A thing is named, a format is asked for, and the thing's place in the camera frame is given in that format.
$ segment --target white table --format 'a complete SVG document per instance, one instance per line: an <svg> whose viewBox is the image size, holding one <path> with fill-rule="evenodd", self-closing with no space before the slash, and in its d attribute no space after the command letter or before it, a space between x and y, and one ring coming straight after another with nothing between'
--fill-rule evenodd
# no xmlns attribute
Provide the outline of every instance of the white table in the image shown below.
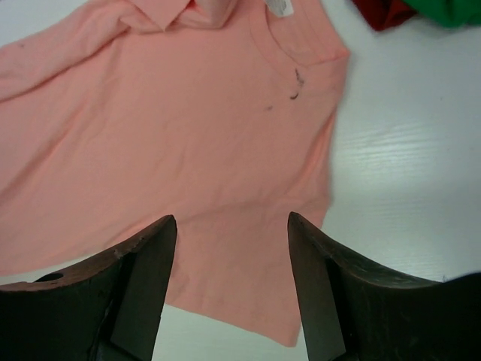
<svg viewBox="0 0 481 361"><path fill-rule="evenodd" d="M0 45L85 0L0 0ZM481 28L416 19L372 32L348 0L323 0L352 51L323 229L397 270L443 280L481 269ZM0 278L38 278L49 270ZM165 307L154 359L307 360L233 326Z"/></svg>

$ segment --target red cloth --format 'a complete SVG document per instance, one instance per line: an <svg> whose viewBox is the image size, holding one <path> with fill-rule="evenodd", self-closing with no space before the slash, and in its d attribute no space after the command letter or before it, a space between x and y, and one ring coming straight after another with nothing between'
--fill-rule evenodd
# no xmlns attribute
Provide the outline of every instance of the red cloth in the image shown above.
<svg viewBox="0 0 481 361"><path fill-rule="evenodd" d="M352 0L362 16L377 32L399 26L417 14L401 0Z"/></svg>

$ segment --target clothing tag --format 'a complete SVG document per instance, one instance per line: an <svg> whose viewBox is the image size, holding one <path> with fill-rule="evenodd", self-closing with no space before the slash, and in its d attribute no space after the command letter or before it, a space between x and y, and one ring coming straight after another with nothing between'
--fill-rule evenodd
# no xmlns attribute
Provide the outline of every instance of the clothing tag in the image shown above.
<svg viewBox="0 0 481 361"><path fill-rule="evenodd" d="M288 17L294 14L291 0L264 0L272 14L277 17Z"/></svg>

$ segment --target garment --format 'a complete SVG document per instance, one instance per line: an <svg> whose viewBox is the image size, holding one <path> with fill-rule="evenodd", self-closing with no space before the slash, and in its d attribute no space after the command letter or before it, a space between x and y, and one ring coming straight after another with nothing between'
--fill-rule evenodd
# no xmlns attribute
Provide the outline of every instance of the garment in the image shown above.
<svg viewBox="0 0 481 361"><path fill-rule="evenodd" d="M416 15L402 0L352 0L374 30L381 32L399 26Z"/></svg>
<svg viewBox="0 0 481 361"><path fill-rule="evenodd" d="M318 0L164 3L90 1L0 49L0 274L173 214L166 302L294 345L286 224L328 209L349 52Z"/></svg>
<svg viewBox="0 0 481 361"><path fill-rule="evenodd" d="M481 24L481 0L404 0L410 7L442 26Z"/></svg>

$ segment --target green fabric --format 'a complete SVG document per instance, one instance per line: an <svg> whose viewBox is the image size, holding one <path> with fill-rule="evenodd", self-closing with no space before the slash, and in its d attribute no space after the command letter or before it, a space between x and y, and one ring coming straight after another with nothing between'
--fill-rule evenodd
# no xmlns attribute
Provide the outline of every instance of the green fabric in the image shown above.
<svg viewBox="0 0 481 361"><path fill-rule="evenodd" d="M481 0L403 0L425 17L455 28L481 24Z"/></svg>

